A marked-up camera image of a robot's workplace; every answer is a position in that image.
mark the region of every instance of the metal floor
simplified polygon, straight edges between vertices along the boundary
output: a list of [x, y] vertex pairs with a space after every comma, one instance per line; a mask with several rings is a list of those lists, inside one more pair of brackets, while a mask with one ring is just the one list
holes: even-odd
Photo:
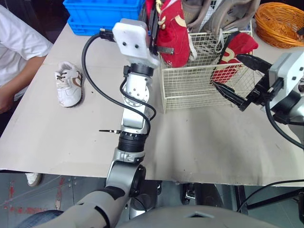
[[[104, 184], [105, 178], [44, 175], [39, 186], [29, 187], [24, 174], [0, 173], [0, 227], [14, 228], [32, 214], [56, 209], [56, 204], [60, 206], [60, 210], [66, 210], [86, 194], [102, 188]], [[219, 184], [217, 188], [224, 207], [235, 210], [233, 187]], [[246, 186], [246, 195], [257, 188], [257, 186]], [[264, 200], [295, 189], [297, 188], [269, 188], [262, 194], [257, 194], [253, 200]], [[180, 186], [171, 181], [163, 181], [157, 207], [178, 205], [181, 205]], [[303, 228], [297, 208], [293, 200], [286, 200], [250, 210], [249, 215], [281, 228]], [[119, 224], [127, 220], [128, 210], [125, 209]]]

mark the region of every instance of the white shirt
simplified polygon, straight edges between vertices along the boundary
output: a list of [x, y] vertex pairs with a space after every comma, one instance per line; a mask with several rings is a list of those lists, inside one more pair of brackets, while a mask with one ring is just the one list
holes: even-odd
[[[8, 83], [32, 57], [43, 57], [52, 43], [0, 5], [0, 87]], [[18, 100], [26, 91], [15, 95]]]

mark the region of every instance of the hand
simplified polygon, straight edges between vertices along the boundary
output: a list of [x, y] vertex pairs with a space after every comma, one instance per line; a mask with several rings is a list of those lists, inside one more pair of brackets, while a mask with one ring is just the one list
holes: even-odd
[[14, 105], [14, 94], [5, 86], [0, 87], [0, 114], [7, 112]]

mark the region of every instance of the black wire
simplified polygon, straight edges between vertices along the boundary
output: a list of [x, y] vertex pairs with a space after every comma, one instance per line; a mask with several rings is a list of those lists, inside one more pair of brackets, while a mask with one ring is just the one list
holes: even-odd
[[144, 106], [146, 106], [146, 107], [152, 109], [154, 113], [153, 113], [152, 117], [150, 118], [150, 121], [151, 121], [152, 119], [154, 119], [154, 117], [156, 116], [156, 109], [155, 109], [152, 105], [149, 105], [149, 104], [147, 104], [147, 103], [145, 103], [145, 102], [143, 102], [143, 101], [141, 101], [141, 100], [138, 100], [138, 99], [136, 99], [136, 98], [134, 98], [134, 97], [128, 95], [128, 94], [123, 90], [123, 86], [124, 86], [124, 84], [125, 84], [126, 81], [127, 81], [127, 78], [125, 78], [125, 80], [124, 80], [124, 81], [122, 82], [122, 84], [120, 85], [120, 87], [119, 87], [120, 92], [121, 92], [125, 97], [127, 97], [128, 99], [133, 100], [133, 101], [136, 101], [137, 103], [140, 103], [140, 104], [142, 104], [142, 105], [144, 105]]
[[144, 210], [144, 212], [147, 212], [147, 208], [144, 206], [144, 204], [139, 199], [137, 199], [136, 197], [134, 197], [133, 199], [136, 200], [142, 206], [142, 209]]
[[292, 122], [292, 121], [290, 121], [288, 124], [298, 125], [298, 126], [304, 126], [304, 123], [301, 123], [301, 122]]
[[295, 182], [304, 182], [304, 179], [299, 179], [299, 180], [283, 180], [283, 181], [278, 181], [278, 182], [273, 182], [273, 183], [270, 183], [268, 185], [265, 185], [263, 187], [261, 187], [260, 189], [254, 191], [253, 193], [251, 193], [243, 202], [242, 204], [239, 206], [239, 208], [237, 209], [237, 212], [240, 212], [241, 209], [243, 208], [243, 206], [247, 203], [247, 201], [256, 193], [258, 193], [259, 191], [269, 187], [269, 186], [273, 186], [273, 185], [276, 185], [276, 184], [284, 184], [284, 183], [295, 183]]
[[291, 142], [292, 144], [300, 147], [301, 149], [304, 150], [304, 145], [300, 144], [299, 142], [297, 142], [296, 140], [294, 140], [293, 138], [291, 138], [290, 136], [288, 136], [285, 132], [282, 131], [281, 128], [279, 128], [279, 126], [276, 124], [273, 116], [271, 115], [270, 112], [270, 101], [269, 99], [265, 101], [265, 109], [266, 109], [266, 114], [268, 117], [268, 120], [270, 121], [271, 125], [274, 127], [274, 129], [279, 132], [279, 134], [281, 136], [283, 136], [285, 139], [287, 139], [289, 142]]
[[95, 35], [91, 36], [91, 37], [89, 38], [89, 40], [86, 42], [86, 44], [85, 44], [85, 46], [84, 46], [84, 49], [83, 49], [83, 51], [82, 51], [82, 55], [81, 55], [82, 69], [83, 69], [83, 71], [84, 71], [84, 74], [85, 74], [87, 80], [89, 81], [89, 83], [92, 85], [92, 87], [93, 87], [98, 93], [100, 93], [103, 97], [105, 97], [105, 98], [108, 99], [109, 101], [111, 101], [111, 102], [113, 102], [114, 104], [119, 105], [119, 106], [121, 106], [121, 107], [123, 107], [123, 108], [129, 109], [129, 110], [131, 110], [131, 111], [137, 113], [138, 115], [142, 116], [142, 117], [146, 120], [147, 125], [148, 125], [148, 127], [147, 127], [147, 134], [146, 134], [146, 135], [149, 135], [150, 129], [151, 129], [150, 121], [149, 121], [149, 119], [148, 119], [143, 113], [141, 113], [140, 111], [138, 111], [138, 110], [136, 110], [136, 109], [134, 109], [134, 108], [131, 108], [131, 107], [129, 107], [129, 106], [123, 104], [123, 103], [120, 103], [119, 101], [116, 101], [115, 99], [111, 98], [110, 96], [108, 96], [107, 94], [105, 94], [101, 89], [99, 89], [98, 86], [97, 86], [97, 85], [93, 82], [93, 80], [91, 79], [91, 77], [90, 77], [90, 75], [89, 75], [89, 73], [88, 73], [88, 71], [87, 71], [87, 68], [86, 68], [86, 61], [85, 61], [85, 60], [86, 60], [86, 52], [87, 52], [89, 46], [91, 45], [91, 43], [92, 43], [94, 40], [96, 40], [97, 38], [99, 38], [99, 37], [100, 37], [99, 34], [95, 34]]

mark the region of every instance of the white table surface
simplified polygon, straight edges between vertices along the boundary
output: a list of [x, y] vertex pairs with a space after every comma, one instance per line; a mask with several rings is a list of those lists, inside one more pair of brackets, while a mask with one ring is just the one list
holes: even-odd
[[[0, 168], [107, 175], [118, 135], [98, 130], [120, 129], [123, 109], [99, 95], [86, 80], [79, 106], [63, 108], [57, 101], [54, 71], [65, 60], [81, 67], [87, 39], [65, 26], [0, 138]], [[284, 51], [256, 40], [260, 46], [255, 55], [271, 63]], [[87, 54], [91, 77], [121, 101], [119, 85], [127, 64], [117, 45], [108, 41], [95, 41]], [[158, 114], [145, 145], [147, 179], [249, 185], [304, 179], [303, 151], [272, 128], [260, 107], [252, 104], [243, 113], [224, 105], [163, 114], [157, 71], [153, 79]], [[298, 139], [288, 126], [281, 128]]]

